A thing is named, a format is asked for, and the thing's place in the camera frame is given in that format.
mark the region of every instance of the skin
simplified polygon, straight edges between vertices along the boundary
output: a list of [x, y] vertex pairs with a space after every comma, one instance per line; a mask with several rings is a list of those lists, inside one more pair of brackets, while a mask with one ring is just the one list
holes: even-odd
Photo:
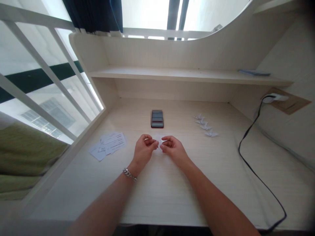
[[[173, 136], [162, 138], [161, 149], [189, 180], [213, 235], [260, 235], [246, 216], [190, 160], [182, 143]], [[138, 177], [158, 142], [143, 134], [136, 143], [129, 172]], [[135, 186], [125, 174], [119, 177], [79, 216], [68, 235], [112, 235]]]

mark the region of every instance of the electrical socket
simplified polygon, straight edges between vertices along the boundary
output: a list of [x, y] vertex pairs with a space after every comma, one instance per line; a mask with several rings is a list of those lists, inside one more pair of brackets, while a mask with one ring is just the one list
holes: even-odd
[[273, 101], [272, 103], [269, 103], [271, 106], [279, 109], [280, 111], [283, 111], [284, 113], [288, 115], [293, 114], [297, 110], [311, 103], [311, 101], [309, 100], [292, 95], [278, 88], [271, 88], [265, 95], [271, 94], [271, 93], [277, 93], [277, 94], [289, 97], [289, 99], [286, 101]]

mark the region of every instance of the finger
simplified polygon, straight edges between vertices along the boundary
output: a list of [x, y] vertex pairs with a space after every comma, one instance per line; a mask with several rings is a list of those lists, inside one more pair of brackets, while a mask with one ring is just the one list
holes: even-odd
[[175, 138], [174, 136], [165, 136], [165, 137], [162, 138], [162, 140], [169, 140], [169, 141], [172, 141], [172, 142], [178, 141], [178, 139]]
[[139, 139], [142, 139], [142, 140], [145, 140], [145, 139], [152, 139], [151, 135], [148, 135], [148, 134], [143, 134], [140, 136]]
[[167, 140], [167, 141], [164, 141], [162, 144], [171, 148], [173, 145], [173, 142]]
[[170, 153], [171, 148], [165, 145], [161, 145], [160, 148], [164, 153]]
[[149, 146], [149, 148], [153, 151], [158, 148], [158, 141], [155, 141], [153, 144]]
[[144, 141], [144, 143], [146, 144], [146, 146], [150, 146], [152, 143], [154, 143], [156, 140], [155, 139], [146, 139]]

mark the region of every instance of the human hand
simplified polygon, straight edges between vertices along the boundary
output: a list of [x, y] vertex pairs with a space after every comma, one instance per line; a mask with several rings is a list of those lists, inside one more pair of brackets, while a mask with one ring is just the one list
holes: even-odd
[[183, 169], [185, 164], [192, 163], [184, 146], [177, 138], [174, 136], [165, 136], [162, 140], [166, 140], [160, 146], [162, 151], [167, 153], [180, 169]]
[[140, 174], [150, 160], [153, 150], [157, 148], [158, 141], [152, 139], [150, 135], [143, 134], [140, 136], [136, 143], [134, 158], [127, 168], [134, 177]]

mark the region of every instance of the white desk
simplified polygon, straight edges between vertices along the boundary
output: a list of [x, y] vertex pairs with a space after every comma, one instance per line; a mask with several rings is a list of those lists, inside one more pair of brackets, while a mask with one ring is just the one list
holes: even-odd
[[[164, 129], [150, 127], [152, 109], [164, 110]], [[201, 113], [218, 137], [204, 135], [193, 115]], [[133, 157], [136, 140], [147, 133], [172, 134], [183, 143], [202, 172], [229, 197], [257, 228], [267, 228], [283, 212], [268, 190], [250, 173], [237, 153], [251, 124], [228, 103], [119, 99], [81, 151], [68, 165], [32, 219], [75, 220], [122, 172]], [[88, 153], [103, 134], [123, 132], [127, 147], [101, 162]], [[255, 127], [241, 152], [283, 204], [288, 218], [279, 228], [304, 229], [313, 201], [314, 175]], [[129, 224], [205, 226], [194, 193], [170, 158], [154, 151], [138, 178], [121, 219]]]

